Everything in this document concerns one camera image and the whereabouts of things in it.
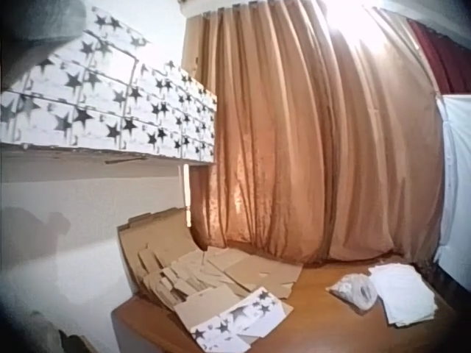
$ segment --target star-patterned box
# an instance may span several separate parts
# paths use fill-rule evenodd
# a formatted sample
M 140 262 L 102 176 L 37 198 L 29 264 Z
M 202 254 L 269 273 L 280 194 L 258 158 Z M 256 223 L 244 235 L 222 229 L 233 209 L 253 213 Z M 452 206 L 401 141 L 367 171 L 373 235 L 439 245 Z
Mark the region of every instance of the star-patterned box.
M 1 95 L 1 142 L 212 163 L 201 148 L 214 145 L 216 97 L 139 32 L 85 3 L 82 36 Z

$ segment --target orange curtain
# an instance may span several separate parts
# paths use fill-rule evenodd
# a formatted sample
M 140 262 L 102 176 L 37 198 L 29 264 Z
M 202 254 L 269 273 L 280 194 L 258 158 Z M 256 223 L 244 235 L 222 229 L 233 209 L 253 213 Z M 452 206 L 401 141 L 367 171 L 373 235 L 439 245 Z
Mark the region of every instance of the orange curtain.
M 298 263 L 433 254 L 433 83 L 406 21 L 342 10 L 269 1 L 188 20 L 183 68 L 218 96 L 216 162 L 190 171 L 203 246 L 235 241 Z

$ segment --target sunlight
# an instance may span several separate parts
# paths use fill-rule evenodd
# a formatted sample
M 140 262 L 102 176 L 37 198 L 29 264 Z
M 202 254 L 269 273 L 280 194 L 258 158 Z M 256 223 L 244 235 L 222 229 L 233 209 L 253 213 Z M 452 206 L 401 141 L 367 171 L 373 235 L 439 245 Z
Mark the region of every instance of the sunlight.
M 375 20 L 365 10 L 373 7 L 375 0 L 323 0 L 327 6 L 327 22 L 339 30 L 350 45 L 365 43 L 373 50 L 384 44 L 383 33 Z

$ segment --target cardboard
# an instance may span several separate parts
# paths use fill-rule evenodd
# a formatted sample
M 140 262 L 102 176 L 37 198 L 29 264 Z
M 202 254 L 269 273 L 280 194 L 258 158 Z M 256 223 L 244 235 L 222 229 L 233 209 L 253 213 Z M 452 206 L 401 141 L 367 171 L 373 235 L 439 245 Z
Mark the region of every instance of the cardboard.
M 141 259 L 144 268 L 147 270 L 147 273 L 150 274 L 152 272 L 161 270 L 160 264 L 151 249 L 140 250 L 138 256 L 139 259 Z
M 238 300 L 227 285 L 189 296 L 175 312 L 205 352 L 246 352 L 267 336 L 292 307 L 260 288 Z
M 130 273 L 149 300 L 170 310 L 198 292 L 225 285 L 231 297 L 246 298 L 260 286 L 287 298 L 300 266 L 286 265 L 238 249 L 209 246 L 206 252 L 193 241 L 184 209 L 146 213 L 118 227 Z
M 246 252 L 238 249 L 224 249 L 221 252 L 215 253 L 213 256 L 208 256 L 208 261 L 219 270 L 225 271 L 230 266 L 235 265 L 249 256 L 250 255 Z
M 229 287 L 222 285 L 189 296 L 186 302 L 175 306 L 175 312 L 187 330 L 205 322 L 239 302 Z
M 291 294 L 291 289 L 284 285 L 296 282 L 301 270 L 300 265 L 289 265 L 250 255 L 226 268 L 224 272 L 247 290 L 263 286 L 277 298 L 285 299 Z

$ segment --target white curtain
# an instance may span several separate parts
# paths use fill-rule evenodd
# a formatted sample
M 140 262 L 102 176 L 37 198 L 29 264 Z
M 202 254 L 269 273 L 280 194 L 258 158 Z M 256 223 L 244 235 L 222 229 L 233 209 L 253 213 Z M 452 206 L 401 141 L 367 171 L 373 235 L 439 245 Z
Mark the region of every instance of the white curtain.
M 436 260 L 471 290 L 471 95 L 438 98 L 445 143 L 445 205 Z

